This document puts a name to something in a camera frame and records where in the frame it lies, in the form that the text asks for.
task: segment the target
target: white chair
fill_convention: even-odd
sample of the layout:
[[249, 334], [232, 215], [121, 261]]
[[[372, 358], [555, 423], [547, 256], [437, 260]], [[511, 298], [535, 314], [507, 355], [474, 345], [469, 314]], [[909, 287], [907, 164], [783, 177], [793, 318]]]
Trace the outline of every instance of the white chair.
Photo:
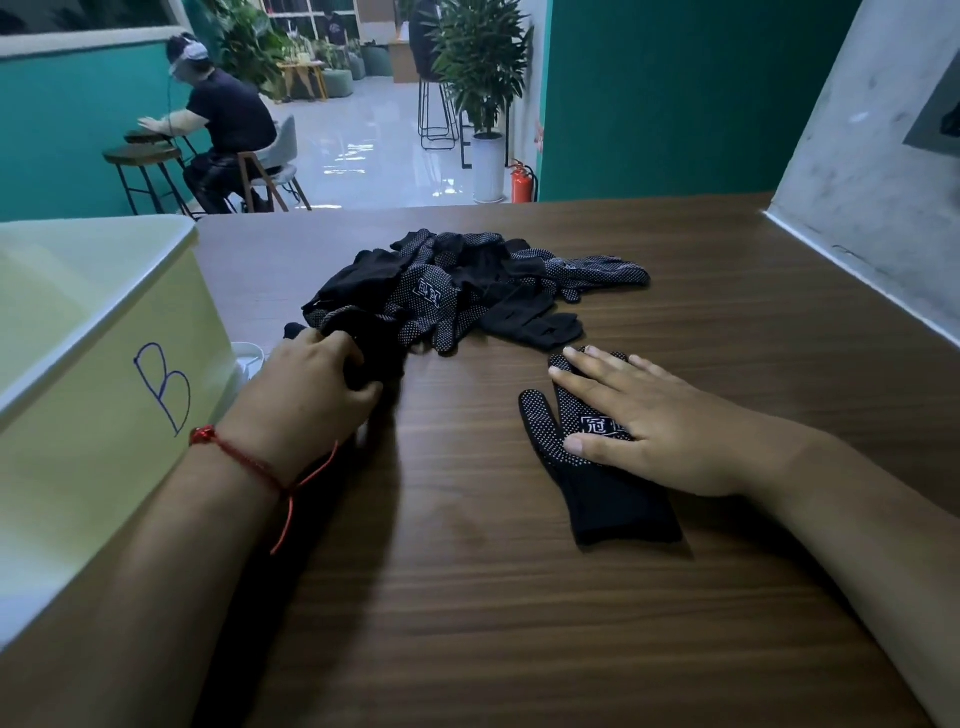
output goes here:
[[[276, 186], [292, 184], [307, 210], [312, 212], [313, 207], [307, 202], [306, 195], [303, 194], [303, 189], [297, 182], [297, 167], [291, 163], [297, 158], [297, 120], [293, 116], [288, 116], [279, 126], [276, 140], [269, 147], [259, 152], [241, 152], [237, 155], [240, 162], [240, 176], [243, 178], [244, 197], [247, 199], [247, 210], [253, 210], [252, 185], [266, 187], [268, 202], [273, 197], [284, 212], [289, 212], [290, 209], [283, 202]], [[251, 181], [247, 174], [247, 160], [251, 161], [259, 171], [258, 179]], [[273, 175], [268, 175], [267, 170], [275, 167], [279, 167], [279, 170]]]

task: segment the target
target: black pants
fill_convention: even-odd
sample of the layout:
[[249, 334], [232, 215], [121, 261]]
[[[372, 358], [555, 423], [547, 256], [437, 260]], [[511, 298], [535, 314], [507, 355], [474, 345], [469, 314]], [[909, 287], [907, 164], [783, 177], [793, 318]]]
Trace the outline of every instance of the black pants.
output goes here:
[[[247, 175], [251, 180], [260, 177], [256, 166], [247, 163]], [[240, 164], [236, 155], [218, 155], [216, 152], [204, 152], [196, 155], [183, 170], [183, 181], [193, 192], [204, 212], [210, 215], [227, 215], [227, 197], [230, 193], [244, 197], [243, 178], [240, 176]], [[253, 192], [253, 206], [266, 206]]]

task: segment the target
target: yellow box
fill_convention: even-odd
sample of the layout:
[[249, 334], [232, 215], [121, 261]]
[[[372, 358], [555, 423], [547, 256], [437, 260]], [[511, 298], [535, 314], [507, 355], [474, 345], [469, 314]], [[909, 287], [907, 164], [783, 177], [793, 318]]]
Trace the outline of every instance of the yellow box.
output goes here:
[[195, 240], [167, 215], [0, 225], [0, 645], [235, 388]]

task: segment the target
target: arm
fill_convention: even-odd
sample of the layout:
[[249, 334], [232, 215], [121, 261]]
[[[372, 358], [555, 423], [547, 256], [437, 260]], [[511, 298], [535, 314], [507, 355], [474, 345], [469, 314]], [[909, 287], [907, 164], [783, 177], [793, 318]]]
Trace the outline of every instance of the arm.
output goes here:
[[960, 520], [818, 430], [594, 348], [554, 380], [636, 442], [571, 435], [574, 453], [698, 496], [743, 495], [820, 561], [941, 726], [960, 725]]
[[[336, 333], [284, 342], [218, 426], [281, 481], [344, 442], [381, 386], [351, 392]], [[0, 654], [4, 725], [188, 725], [240, 573], [278, 495], [196, 446], [54, 603]]]
[[151, 132], [166, 134], [167, 136], [187, 136], [209, 124], [209, 119], [204, 119], [199, 114], [189, 109], [172, 111], [169, 116], [162, 119], [154, 119], [150, 116], [144, 116], [138, 119], [138, 123], [144, 129]]

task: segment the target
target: white window ledge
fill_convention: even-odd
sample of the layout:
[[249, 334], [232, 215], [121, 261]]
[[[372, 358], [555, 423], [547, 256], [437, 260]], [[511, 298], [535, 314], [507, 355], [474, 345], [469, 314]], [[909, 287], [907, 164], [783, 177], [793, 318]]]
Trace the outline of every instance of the white window ledge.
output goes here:
[[128, 28], [116, 31], [0, 36], [0, 59], [150, 43], [166, 40], [168, 37], [183, 33], [186, 30], [179, 25], [168, 25], [157, 28]]

